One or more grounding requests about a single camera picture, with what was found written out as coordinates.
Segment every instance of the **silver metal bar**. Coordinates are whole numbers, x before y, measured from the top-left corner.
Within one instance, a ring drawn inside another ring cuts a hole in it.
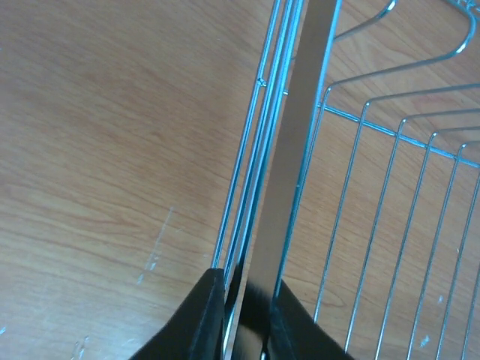
[[[440,232],[442,231],[443,220],[445,218],[447,205],[449,204],[450,193],[452,192],[452,187],[453,187],[453,184],[454,184],[454,181],[455,181],[455,175],[457,173],[458,164],[460,163],[460,158],[461,158],[462,152],[465,149],[465,147],[466,147],[465,145],[462,145],[458,149],[457,158],[455,159],[454,166],[453,166],[453,169],[451,171],[450,181],[448,182],[447,191],[445,192],[445,198],[443,200],[442,210],[440,212],[438,224],[436,225],[435,236],[433,238],[433,243],[432,243],[432,249],[430,251],[430,256],[428,257],[427,269],[425,270],[425,276],[424,276],[423,284],[421,285],[420,296],[418,297],[418,304],[417,304],[417,308],[416,308],[416,311],[415,311],[415,316],[413,318],[412,332],[411,332],[411,335],[410,335],[408,350],[407,350],[407,353],[406,353],[406,359],[407,360],[410,359],[410,356],[412,355],[413,342],[415,341],[415,333],[416,333],[417,326],[419,324],[419,316],[420,316],[420,313],[422,311],[422,305],[423,305],[423,300],[424,300],[424,297],[425,297],[425,291],[426,291],[427,285],[428,285],[428,278],[430,277],[431,267],[434,263],[434,257],[435,257],[435,253],[436,253],[436,249],[437,249],[437,244],[438,244],[438,240],[440,238]]]
[[[475,141],[470,143],[478,144],[480,143],[480,141]],[[470,203],[468,215],[466,216],[465,227],[463,228],[463,235],[460,241],[460,247],[458,248],[457,262],[455,263],[455,269],[453,272],[453,276],[451,278],[450,291],[448,292],[448,298],[445,305],[445,314],[443,315],[442,330],[440,332],[438,346],[436,347],[436,357],[435,357],[436,360],[440,358],[440,353],[442,352],[443,339],[445,337],[445,331],[447,329],[447,323],[449,321],[450,307],[452,306],[452,298],[453,298],[453,293],[455,291],[455,284],[457,283],[458,271],[460,270],[460,263],[462,260],[462,256],[464,254],[465,244],[467,242],[468,230],[470,228],[473,211],[475,209],[477,195],[479,194],[479,188],[480,188],[480,175],[478,176],[477,182],[475,184],[475,190],[473,191],[472,201]]]
[[[228,222],[230,219],[230,211],[232,209],[233,200],[235,198],[235,192],[237,187],[237,181],[239,180],[240,169],[243,164],[243,157],[247,147],[248,137],[251,132],[251,125],[254,120],[255,109],[257,108],[258,95],[260,88],[262,87],[259,79],[263,77],[265,71],[267,58],[269,57],[269,50],[272,44],[272,38],[275,30],[275,24],[277,23],[278,12],[280,9],[281,0],[275,0],[273,9],[271,11],[270,20],[268,21],[267,33],[263,43],[263,51],[260,57],[259,65],[256,70],[256,81],[253,86],[252,95],[250,97],[250,104],[248,105],[247,118],[245,119],[244,128],[241,134],[240,145],[238,146],[237,156],[235,159],[235,165],[233,166],[232,178],[230,180],[228,193],[226,195],[225,206],[223,208],[222,220],[220,222],[220,228],[217,235],[217,243],[215,245],[213,257],[211,259],[211,267],[217,268],[220,262],[222,248],[224,247],[225,234],[227,232]]]
[[[225,289],[227,289],[230,282],[231,271],[233,263],[235,262],[235,254],[237,253],[238,246],[241,246],[242,242],[248,242],[249,239],[243,237],[246,229],[250,226],[251,213],[256,211],[256,205],[254,204],[255,192],[259,187],[263,187],[263,182],[259,182],[258,179],[261,176],[261,164],[265,160],[267,155],[266,144],[270,137],[268,129],[275,129],[274,123],[277,121],[275,115],[275,108],[278,101],[281,101],[281,96],[278,94],[278,87],[284,88],[284,83],[287,79],[287,59],[282,57],[284,51],[284,43],[287,38],[287,29],[289,25],[289,19],[292,16],[292,6],[295,0],[288,0],[283,7],[283,15],[280,23],[280,29],[278,31],[277,43],[275,45],[274,56],[268,77],[268,85],[265,90],[265,95],[262,102],[262,109],[260,110],[259,121],[256,128],[255,138],[253,140],[252,150],[250,153],[250,160],[248,162],[248,168],[244,179],[244,185],[242,188],[240,200],[238,203],[238,209],[235,216],[235,223],[232,229],[232,235],[230,237],[229,247],[226,254],[226,259],[223,264],[225,268]]]
[[[325,108],[327,106],[329,95],[332,93],[333,88],[336,88],[336,87],[338,87],[342,84],[345,84],[345,83],[353,83],[353,82],[356,82],[356,81],[359,81],[359,80],[367,79],[369,77],[378,77],[378,76],[381,76],[381,75],[392,74],[392,73],[396,73],[396,72],[400,72],[400,71],[411,70],[413,68],[419,68],[419,67],[422,67],[422,66],[432,65],[432,64],[435,64],[437,62],[443,62],[445,60],[452,59],[455,56],[457,56],[458,54],[462,53],[467,48],[468,44],[473,39],[473,37],[475,36],[475,33],[476,33],[476,19],[467,9],[465,9],[464,7],[461,7],[459,4],[452,4],[452,6],[457,8],[457,10],[459,10],[469,20],[468,32],[466,33],[463,40],[454,49],[452,49],[450,52],[447,52],[447,53],[442,54],[442,55],[435,56],[433,58],[427,58],[425,60],[414,61],[414,62],[411,62],[411,63],[408,63],[408,64],[389,67],[389,68],[386,68],[386,69],[377,70],[377,71],[373,71],[373,72],[370,72],[370,73],[363,73],[363,74],[360,74],[360,75],[357,75],[357,76],[352,76],[352,77],[349,77],[349,78],[346,78],[346,79],[342,79],[342,80],[338,80],[338,81],[333,82],[332,84],[330,84],[327,87],[327,89],[325,90],[325,93],[323,95],[322,103],[320,104],[319,119],[321,119],[323,117],[323,113],[324,113]]]
[[[480,286],[480,263],[478,264],[477,278],[475,280],[475,287],[473,288],[472,301],[470,302],[470,310],[468,312],[468,320],[466,321],[465,328],[465,337],[463,338],[462,353],[460,356],[461,360],[465,359],[465,353],[467,352],[468,347],[468,337],[470,334],[470,327],[472,326],[473,317],[475,315],[475,301],[477,299],[477,294],[479,293]]]
[[[307,164],[309,139],[320,100],[332,48],[341,0],[310,1],[298,44],[277,145],[259,219],[256,242],[248,273],[248,286],[258,289],[266,299],[276,296],[283,272],[296,212],[302,195],[299,179]],[[237,337],[247,329],[241,324]],[[268,324],[259,342],[249,341],[254,359],[260,357]],[[235,347],[242,342],[235,341]]]
[[[251,177],[248,179],[248,184],[250,185],[251,189],[249,190],[247,202],[244,207],[246,210],[238,217],[238,220],[240,220],[238,224],[240,224],[241,227],[235,228],[235,234],[232,236],[232,241],[230,243],[230,245],[239,243],[239,254],[235,264],[235,273],[233,274],[225,304],[225,317],[228,324],[231,324],[231,320],[233,318],[233,311],[238,298],[243,268],[245,266],[247,252],[251,240],[251,233],[257,217],[257,209],[266,176],[267,165],[270,158],[269,155],[272,149],[278,113],[280,112],[281,103],[284,98],[282,96],[282,91],[287,81],[293,45],[295,43],[296,32],[299,27],[300,16],[302,14],[302,1],[293,0],[287,2],[283,12],[283,21],[280,25],[277,49],[275,50],[275,52],[279,52],[280,54],[278,55],[279,62],[277,64],[277,69],[279,70],[274,69],[275,73],[271,74],[270,76],[271,78],[274,78],[274,80],[271,82],[274,85],[274,89],[271,92],[270,98],[267,99],[268,102],[266,105],[263,104],[264,107],[260,116],[260,121],[265,123],[265,127],[261,134],[262,139],[259,142],[259,147],[252,151],[252,158],[255,158],[255,166]],[[226,288],[228,285],[228,280],[230,279],[233,254],[235,253],[235,251],[231,251],[232,248],[236,248],[236,246],[229,246],[229,253],[227,254],[227,263],[224,275]],[[230,334],[230,329],[231,326],[227,326],[225,334],[226,338]]]

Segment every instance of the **white scratch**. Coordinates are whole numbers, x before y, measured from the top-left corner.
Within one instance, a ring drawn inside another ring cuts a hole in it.
[[[153,245],[153,250],[150,253],[150,256],[148,257],[147,262],[145,263],[145,267],[143,268],[142,273],[138,277],[136,284],[140,285],[143,281],[144,274],[146,272],[152,272],[155,269],[155,266],[157,265],[158,261],[158,254],[157,254],[157,248],[158,245],[160,244],[160,240],[162,239],[162,236],[164,235],[165,229],[167,228],[167,223],[168,220],[170,219],[170,216],[173,213],[173,206],[170,208],[168,215],[166,216],[165,221],[163,222],[162,228],[160,229],[160,232],[158,233],[157,240],[155,241],[155,244]]]
[[[425,345],[428,344],[428,341],[430,341],[430,337],[428,335],[425,335],[425,337],[423,338],[423,340],[420,343],[420,347],[425,347]]]
[[[87,335],[83,338],[83,342],[81,345],[79,341],[75,343],[75,347],[73,348],[73,352],[70,360],[83,359],[83,355],[85,354],[85,345],[89,342],[89,339],[90,337]]]
[[[133,343],[135,341],[135,339],[132,337],[131,339],[128,339],[127,341],[125,341],[120,347],[124,347],[125,345],[128,345],[129,343]]]

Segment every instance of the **chrome wire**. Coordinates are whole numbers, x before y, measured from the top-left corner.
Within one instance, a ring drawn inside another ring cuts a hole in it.
[[[473,36],[475,34],[475,30],[476,30],[476,21],[475,21],[475,18],[472,16],[472,14],[470,12],[466,11],[463,8],[461,9],[461,11],[469,19],[469,31],[467,32],[467,34],[466,34],[465,38],[462,40],[462,42],[452,51],[447,52],[446,54],[443,54],[443,55],[433,57],[433,58],[429,58],[429,59],[425,59],[425,60],[421,60],[421,61],[417,61],[417,62],[413,62],[413,63],[409,63],[409,64],[404,64],[404,65],[400,65],[400,66],[396,66],[396,67],[390,67],[388,69],[378,70],[378,71],[374,71],[374,72],[371,72],[371,73],[364,73],[362,75],[350,77],[350,78],[347,78],[347,79],[342,79],[342,80],[333,82],[329,87],[327,87],[327,89],[325,90],[325,93],[323,95],[322,103],[320,104],[319,117],[318,117],[318,120],[317,120],[318,125],[316,126],[315,134],[318,134],[319,130],[317,129],[317,127],[320,128],[320,122],[321,122],[321,119],[323,117],[323,113],[325,112],[325,108],[326,108],[326,105],[327,105],[327,100],[329,98],[329,95],[332,93],[333,88],[335,88],[339,85],[342,85],[344,83],[351,83],[351,82],[363,80],[363,79],[368,78],[368,77],[376,77],[376,76],[379,76],[379,75],[392,74],[392,73],[398,72],[398,71],[405,71],[405,70],[410,70],[410,69],[413,69],[413,68],[418,68],[418,67],[421,67],[421,66],[432,65],[434,63],[441,62],[441,61],[444,61],[446,59],[451,59],[451,58],[457,56],[458,54],[460,54],[467,47],[469,42],[473,39]],[[393,99],[393,98],[396,98],[396,97],[403,97],[403,96],[412,96],[412,94],[411,93],[392,94],[392,95],[385,95],[385,96],[374,98],[374,99],[376,99],[375,101],[381,101],[381,100],[388,100],[388,99]],[[321,306],[321,302],[322,302],[323,291],[324,291],[325,285],[326,285],[326,278],[327,278],[327,274],[328,274],[328,270],[329,270],[330,260],[332,258],[332,252],[333,252],[333,248],[334,248],[334,244],[335,244],[338,225],[340,223],[341,213],[342,213],[343,206],[344,206],[344,200],[345,200],[345,196],[347,195],[347,188],[348,188],[348,184],[349,184],[349,181],[350,181],[350,175],[351,175],[351,172],[353,170],[353,164],[355,162],[356,149],[357,149],[357,146],[358,146],[359,141],[360,141],[360,136],[362,134],[362,128],[363,128],[363,124],[364,124],[364,121],[365,121],[365,118],[366,118],[366,115],[367,115],[368,108],[370,107],[370,105],[372,104],[374,99],[370,99],[369,101],[367,101],[365,103],[364,108],[362,110],[360,121],[358,122],[357,133],[355,135],[355,140],[354,140],[353,147],[352,147],[352,154],[350,155],[349,165],[348,165],[348,168],[346,170],[345,180],[343,182],[343,189],[342,189],[342,193],[340,195],[340,201],[339,201],[339,204],[338,204],[337,215],[336,215],[335,220],[334,220],[334,227],[333,227],[333,230],[332,230],[332,233],[331,233],[330,244],[328,246],[328,250],[327,250],[327,254],[326,254],[326,258],[325,258],[325,265],[324,265],[324,269],[323,269],[323,273],[322,273],[322,280],[320,281],[319,294],[317,296],[316,308],[315,308],[315,311],[314,311],[314,314],[313,314],[313,319],[315,321],[317,321],[318,316],[320,315],[320,306]],[[309,155],[308,155],[309,159],[311,159],[311,157],[313,155],[314,146],[315,146],[315,140],[312,141],[312,146],[310,147],[310,150],[309,150]],[[347,335],[346,349],[348,349],[349,339],[350,339],[350,336]]]
[[[241,134],[240,144],[238,146],[238,151],[235,159],[235,165],[233,166],[232,178],[230,180],[228,193],[226,195],[225,206],[223,208],[222,219],[220,222],[220,228],[218,230],[217,243],[215,245],[213,257],[211,259],[212,268],[217,268],[220,262],[221,252],[224,246],[225,234],[227,232],[228,222],[230,219],[230,211],[232,209],[233,200],[235,199],[237,181],[239,180],[240,169],[242,168],[243,159],[247,148],[248,137],[251,133],[251,125],[254,120],[254,114],[255,109],[257,108],[257,101],[260,89],[263,85],[260,80],[263,78],[263,73],[265,72],[267,58],[269,57],[269,50],[272,45],[272,39],[275,30],[275,24],[277,23],[280,5],[281,0],[275,0],[273,9],[271,11],[270,20],[268,21],[268,28],[263,43],[262,55],[260,57],[259,65],[256,71],[256,81],[250,97],[247,118],[245,119],[244,128]]]
[[[352,115],[348,112],[344,112],[341,109],[336,109],[334,107],[329,106],[328,99],[333,89],[339,86],[342,86],[344,84],[353,83],[360,80],[366,80],[371,77],[384,76],[384,75],[389,75],[393,73],[398,73],[401,71],[408,71],[413,68],[432,65],[437,62],[443,62],[445,60],[452,59],[455,56],[458,56],[460,53],[462,53],[465,50],[465,48],[467,48],[467,46],[469,45],[470,41],[473,39],[476,33],[476,18],[475,18],[476,14],[474,13],[474,11],[476,11],[476,7],[466,6],[466,4],[463,4],[463,2],[466,2],[466,0],[444,0],[444,1],[448,2],[449,4],[457,8],[457,10],[459,10],[469,21],[468,31],[465,34],[462,41],[451,51],[438,56],[434,56],[432,58],[415,61],[409,64],[402,64],[402,65],[398,65],[398,66],[394,66],[394,67],[390,67],[382,70],[376,70],[370,73],[363,73],[357,76],[352,76],[350,78],[341,79],[331,83],[325,89],[322,96],[322,100],[318,104],[318,110],[317,110],[315,122],[313,123],[313,127],[311,128],[312,131],[309,133],[307,148],[305,149],[305,156],[303,160],[304,166],[301,168],[301,174],[298,178],[297,186],[299,188],[298,189],[298,194],[299,194],[298,198],[299,198],[305,187],[305,182],[308,176],[308,169],[311,163],[311,159],[313,157],[317,136],[320,132],[320,127],[322,124],[323,115],[325,111],[334,113],[345,119],[349,119],[351,121],[357,122],[358,127],[355,134],[354,143],[352,145],[352,151],[351,151],[348,167],[346,170],[345,179],[343,182],[343,187],[342,187],[342,191],[341,191],[341,195],[338,203],[337,213],[334,219],[334,225],[331,232],[330,243],[328,245],[328,250],[325,255],[325,265],[324,265],[324,268],[322,271],[322,277],[319,283],[319,292],[316,300],[316,307],[313,314],[313,319],[316,322],[320,316],[320,308],[321,308],[323,294],[326,287],[329,267],[331,265],[332,254],[335,248],[336,235],[338,232],[338,228],[340,226],[340,220],[343,212],[344,202],[347,196],[347,190],[348,190],[349,182],[351,179],[351,175],[353,173],[353,167],[355,165],[355,159],[356,159],[359,142],[362,135],[362,129],[363,127],[372,128],[376,131],[379,131],[381,133],[394,137],[394,145],[392,147],[390,158],[388,161],[388,166],[385,171],[385,178],[384,178],[382,189],[379,195],[379,200],[376,207],[376,213],[373,219],[370,236],[367,243],[367,249],[366,249],[364,260],[362,263],[360,277],[358,280],[358,286],[355,293],[355,301],[352,307],[349,327],[346,334],[345,350],[348,350],[351,337],[353,335],[355,323],[356,323],[356,317],[359,309],[359,302],[361,299],[362,290],[365,283],[366,272],[368,270],[368,262],[371,256],[371,249],[374,243],[375,236],[377,234],[377,228],[378,228],[378,224],[380,222],[380,218],[382,214],[383,203],[385,200],[386,192],[388,190],[389,179],[392,173],[392,168],[395,164],[395,157],[398,151],[399,144],[403,141],[403,142],[407,142],[407,143],[413,144],[414,146],[419,146],[425,149],[424,158],[422,161],[420,173],[418,174],[417,184],[415,186],[412,203],[409,209],[406,226],[404,229],[403,237],[401,239],[400,248],[397,255],[397,261],[394,267],[394,273],[392,275],[391,284],[388,291],[387,301],[385,304],[385,310],[382,318],[382,325],[380,327],[379,337],[376,343],[375,359],[380,358],[383,337],[385,334],[386,325],[389,318],[389,311],[392,305],[392,299],[395,293],[396,281],[400,272],[405,245],[407,243],[410,227],[413,222],[413,217],[416,210],[416,203],[418,201],[419,193],[422,188],[422,182],[425,176],[430,154],[437,153],[447,158],[454,159],[454,166],[452,168],[448,187],[445,192],[445,198],[443,200],[442,209],[441,209],[438,223],[436,226],[436,232],[433,239],[429,260],[427,263],[427,268],[424,274],[422,288],[420,291],[420,295],[418,297],[418,304],[415,311],[415,318],[413,320],[412,331],[409,338],[408,353],[406,356],[407,359],[410,358],[413,351],[416,328],[419,323],[420,313],[422,312],[422,305],[425,298],[425,292],[428,287],[428,279],[430,277],[431,267],[434,261],[437,244],[440,238],[440,233],[442,231],[443,221],[444,221],[446,209],[449,203],[449,197],[452,192],[452,187],[455,183],[455,176],[457,173],[458,164],[460,163],[468,164],[472,167],[480,168],[480,164],[472,162],[471,160],[468,160],[462,157],[462,151],[468,145],[473,143],[478,143],[478,142],[464,143],[458,149],[458,152],[456,154],[450,154],[447,151],[444,151],[440,148],[436,148],[434,146],[434,140],[437,138],[439,134],[448,134],[448,133],[454,133],[458,131],[479,131],[480,126],[454,127],[454,128],[440,129],[431,134],[430,139],[427,143],[423,143],[417,139],[413,139],[408,136],[405,136],[403,134],[404,126],[407,123],[416,122],[418,120],[431,118],[431,117],[479,114],[480,109],[476,109],[476,108],[475,109],[456,109],[456,110],[447,110],[442,112],[429,112],[429,113],[406,115],[400,121],[400,124],[398,125],[397,130],[390,130],[379,124],[374,124],[373,122],[368,121],[369,109],[371,108],[372,104],[376,104],[381,101],[396,100],[399,98],[415,97],[415,96],[422,96],[422,95],[432,95],[432,94],[439,94],[444,92],[445,93],[460,92],[465,90],[479,89],[480,82],[466,84],[466,85],[447,86],[443,88],[432,88],[432,89],[426,89],[426,90],[409,91],[404,93],[387,94],[383,96],[372,97],[371,99],[369,99],[367,102],[364,103],[363,110],[361,112],[360,117],[356,117],[355,115]],[[288,95],[288,91],[284,91],[284,89],[285,89],[285,84],[287,83],[287,76],[288,76],[288,70],[290,68],[290,62],[293,60],[293,57],[292,57],[293,46],[295,43],[297,30],[299,29],[299,21],[302,13],[303,0],[283,1],[284,3],[283,13],[282,13],[280,22],[278,22],[281,3],[282,3],[281,0],[275,0],[273,10],[271,12],[270,20],[268,23],[268,29],[267,29],[267,33],[264,40],[262,55],[261,55],[259,66],[256,72],[256,82],[254,84],[253,91],[251,94],[250,104],[247,111],[247,117],[245,120],[244,129],[241,135],[240,145],[238,147],[238,152],[235,159],[235,165],[232,170],[232,178],[229,184],[229,190],[226,197],[225,206],[223,209],[222,219],[220,222],[220,229],[217,235],[217,243],[215,245],[214,255],[211,261],[212,267],[219,266],[222,250],[224,247],[225,237],[227,234],[229,219],[230,219],[231,212],[233,210],[233,203],[235,199],[236,189],[239,185],[238,184],[239,174],[240,174],[242,165],[245,162],[245,153],[247,151],[248,140],[250,139],[251,133],[252,133],[252,124],[254,121],[254,114],[257,109],[260,91],[261,91],[261,88],[263,87],[264,92],[263,92],[262,104],[259,111],[259,118],[256,124],[255,133],[253,135],[252,147],[250,150],[250,157],[246,166],[245,177],[241,187],[241,194],[239,197],[238,206],[235,213],[234,224],[232,225],[232,234],[230,236],[228,248],[226,250],[226,258],[223,261],[223,267],[225,269],[224,288],[228,293],[228,296],[226,299],[227,329],[226,329],[225,344],[223,345],[224,350],[227,345],[230,326],[232,325],[233,311],[235,310],[235,306],[237,304],[239,284],[240,284],[240,280],[242,279],[242,272],[245,265],[248,248],[250,246],[250,241],[251,241],[251,233],[253,231],[254,222],[257,216],[257,209],[258,209],[260,196],[263,189],[264,178],[266,176],[266,169],[269,162],[270,150],[272,147],[273,139],[275,137],[277,120],[281,111],[283,94]],[[381,19],[384,19],[386,15],[390,14],[392,10],[396,8],[397,4],[398,4],[398,0],[388,1],[387,4],[385,4],[383,9],[379,11],[377,15],[373,16],[372,18],[368,19],[367,21],[361,24],[358,24],[357,26],[354,26],[353,28],[347,31],[344,31],[336,35],[334,38],[334,41],[341,41],[351,35],[354,35],[368,28],[369,26],[372,26],[375,23],[378,23]],[[277,38],[275,41],[274,53],[273,53],[273,56],[271,57],[271,60],[269,60],[269,53],[271,53],[271,50],[272,50],[272,41],[274,41],[274,33],[276,28],[277,28]],[[268,74],[268,79],[265,80],[264,73],[266,72],[268,61],[270,61],[269,74]],[[450,305],[452,301],[452,295],[453,295],[453,292],[455,291],[455,283],[458,276],[458,269],[460,268],[462,253],[464,251],[464,245],[467,239],[467,233],[470,226],[471,217],[472,217],[473,209],[475,207],[475,201],[476,201],[477,193],[479,190],[479,182],[480,182],[480,175],[478,176],[478,180],[475,185],[474,196],[472,198],[469,214],[467,216],[467,220],[465,223],[463,236],[461,239],[460,250],[457,257],[454,274],[452,277],[450,291],[448,294],[448,300],[446,302],[445,314],[442,321],[442,332],[439,337],[439,343],[436,351],[437,359],[440,356],[440,353],[442,350],[442,343],[445,337],[446,327],[449,319],[449,311],[450,311]],[[298,208],[298,205],[299,205],[298,202],[294,203],[292,210],[296,211],[296,209]],[[480,274],[480,266],[479,266],[479,270],[478,270],[478,274],[475,282],[475,289],[472,294],[472,302],[470,305],[469,317],[467,320],[467,325],[465,330],[462,359],[464,358],[464,354],[467,350],[468,335],[469,335],[471,323],[473,321],[475,301],[476,301],[476,296],[479,288],[479,274]]]
[[[273,56],[273,65],[270,69],[268,84],[260,110],[259,123],[253,140],[247,175],[245,176],[242,188],[240,206],[237,209],[232,236],[223,266],[225,269],[224,287],[228,290],[225,304],[225,318],[226,323],[229,324],[226,329],[225,338],[228,338],[230,334],[233,311],[237,303],[243,268],[245,266],[254,221],[256,220],[260,196],[266,176],[278,114],[283,100],[282,93],[287,81],[293,45],[302,14],[302,6],[302,0],[289,0],[283,8],[282,21],[280,23]],[[234,264],[235,272],[230,282]]]
[[[400,250],[398,251],[397,262],[395,263],[394,273],[393,273],[393,277],[392,277],[391,283],[390,283],[390,289],[388,291],[387,302],[386,302],[385,310],[384,310],[384,313],[383,313],[382,325],[380,327],[379,339],[378,339],[377,345],[376,345],[376,359],[378,359],[378,356],[380,355],[380,350],[381,350],[382,341],[383,341],[383,335],[385,334],[386,323],[387,323],[387,320],[389,318],[390,308],[392,306],[392,299],[393,299],[393,295],[394,295],[394,292],[395,292],[395,285],[397,283],[398,274],[400,273],[401,260],[404,256],[405,245],[407,243],[408,235],[409,235],[409,232],[410,232],[410,227],[412,225],[413,215],[415,214],[416,204],[417,204],[417,201],[419,199],[420,190],[422,188],[423,178],[425,176],[425,170],[427,169],[427,163],[428,163],[428,158],[429,158],[430,153],[431,153],[430,150],[431,150],[432,142],[437,138],[437,136],[439,134],[454,133],[454,132],[458,132],[458,131],[472,131],[472,130],[479,131],[480,126],[477,126],[477,127],[454,127],[454,128],[441,129],[441,130],[435,131],[430,136],[430,140],[428,141],[428,145],[427,145],[427,150],[426,150],[425,155],[424,155],[423,163],[421,165],[420,174],[418,175],[418,180],[417,180],[417,185],[415,187],[415,192],[413,194],[412,205],[410,206],[408,218],[406,220],[406,226],[405,226],[405,230],[403,232],[402,241],[400,243]]]
[[[462,146],[465,148],[470,143],[479,144],[480,141],[468,142],[466,144],[463,144]],[[455,291],[455,285],[457,283],[458,271],[460,270],[460,264],[461,264],[462,256],[464,254],[465,244],[467,243],[468,230],[470,228],[470,224],[472,221],[473,211],[475,210],[475,204],[477,200],[477,195],[479,194],[479,188],[480,188],[480,175],[478,176],[477,182],[475,184],[475,190],[473,191],[472,201],[470,203],[468,215],[466,216],[465,227],[463,228],[463,235],[460,241],[460,247],[458,248],[457,262],[455,263],[455,269],[453,272],[453,276],[451,278],[450,291],[448,292],[448,298],[445,305],[445,314],[443,315],[442,330],[440,332],[440,339],[438,340],[438,346],[436,347],[435,359],[437,360],[440,358],[440,353],[442,352],[443,339],[445,337],[445,331],[447,329],[447,323],[449,321],[449,314],[450,314],[450,307],[452,306],[453,293]]]
[[[480,174],[478,174],[477,182],[479,182],[479,181],[480,181]],[[465,359],[465,353],[467,352],[468,337],[469,337],[469,334],[470,334],[470,327],[472,326],[473,317],[475,315],[474,314],[475,301],[476,301],[477,295],[479,293],[479,286],[480,286],[480,263],[478,264],[477,278],[475,280],[475,287],[473,288],[472,301],[470,302],[470,310],[468,312],[468,320],[466,321],[465,336],[463,338],[462,353],[460,355],[461,360]]]
[[[457,172],[458,164],[460,163],[459,160],[461,159],[462,151],[469,144],[470,144],[469,142],[466,142],[458,149],[458,153],[457,153],[457,157],[456,157],[455,162],[454,162],[453,170],[451,171],[450,181],[448,182],[447,191],[445,193],[445,199],[443,200],[443,204],[442,204],[442,210],[440,212],[438,224],[436,225],[435,236],[433,238],[432,248],[431,248],[431,251],[430,251],[430,256],[428,258],[427,269],[425,270],[425,276],[424,276],[423,284],[421,285],[420,296],[418,297],[418,305],[417,305],[417,308],[416,308],[416,311],[415,311],[415,316],[413,318],[412,332],[411,332],[411,335],[410,335],[408,350],[407,350],[407,354],[406,354],[406,359],[407,360],[410,359],[410,356],[412,355],[413,342],[415,341],[415,333],[416,333],[417,326],[419,324],[419,316],[420,316],[420,313],[422,311],[422,305],[423,305],[423,301],[424,301],[424,297],[425,297],[425,291],[426,291],[427,285],[428,285],[428,278],[430,277],[431,267],[432,267],[433,262],[434,262],[434,257],[435,257],[435,253],[436,253],[436,250],[437,250],[438,240],[440,238],[440,232],[442,231],[443,220],[445,218],[447,205],[449,204],[449,200],[450,200],[450,193],[452,191],[452,187],[453,187],[453,184],[454,184],[454,181],[455,181],[455,174]]]

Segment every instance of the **light brown wood surface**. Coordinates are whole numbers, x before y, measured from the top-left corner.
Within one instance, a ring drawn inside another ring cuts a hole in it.
[[[76,343],[85,337],[84,360],[126,359],[209,267],[271,6],[0,0],[0,359],[78,357]],[[339,28],[382,6],[345,1]],[[381,23],[335,45],[328,81],[449,51],[466,31],[465,19],[441,0],[403,1]],[[368,98],[386,92],[478,82],[479,49],[477,36],[456,59],[346,85],[331,103],[359,114]],[[409,113],[479,104],[478,91],[416,97],[380,104],[370,119],[396,128]],[[478,120],[428,119],[406,132],[425,141],[434,128]],[[295,228],[286,281],[312,312],[355,132],[356,124],[325,115]],[[475,134],[438,144],[457,148],[464,137]],[[358,149],[319,319],[341,343],[392,143],[365,129]],[[352,337],[358,359],[374,354],[424,153],[400,147]],[[478,153],[469,156],[478,160]],[[439,155],[429,162],[382,359],[406,354],[452,164]],[[477,175],[460,165],[415,359],[433,357]],[[478,219],[477,210],[443,359],[461,348],[480,260]],[[468,359],[480,356],[479,306]]]

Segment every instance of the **wooden surface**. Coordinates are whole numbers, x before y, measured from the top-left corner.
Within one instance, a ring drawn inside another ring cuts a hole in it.
[[[449,51],[466,33],[465,19],[440,0],[408,2],[336,44],[328,81]],[[354,26],[382,5],[346,1],[339,27]],[[126,359],[209,266],[271,6],[266,0],[0,0],[0,359],[78,358],[86,337],[85,360]],[[366,99],[385,92],[478,82],[479,41],[455,60],[346,85],[331,103],[359,114]],[[408,113],[479,104],[478,91],[465,91],[383,103],[371,116],[393,128]],[[434,128],[475,122],[478,116],[427,119],[406,131],[424,140]],[[354,123],[325,116],[305,189],[286,281],[309,311],[355,132]],[[456,148],[462,136],[439,145]],[[341,343],[391,148],[392,138],[364,130],[319,319]],[[352,337],[358,359],[374,354],[423,155],[400,147]],[[383,359],[406,353],[451,170],[451,160],[432,156]],[[468,166],[458,170],[416,359],[431,359],[437,345],[477,175]],[[458,356],[480,260],[478,210],[473,217],[444,359]],[[480,356],[479,306],[468,359]]]

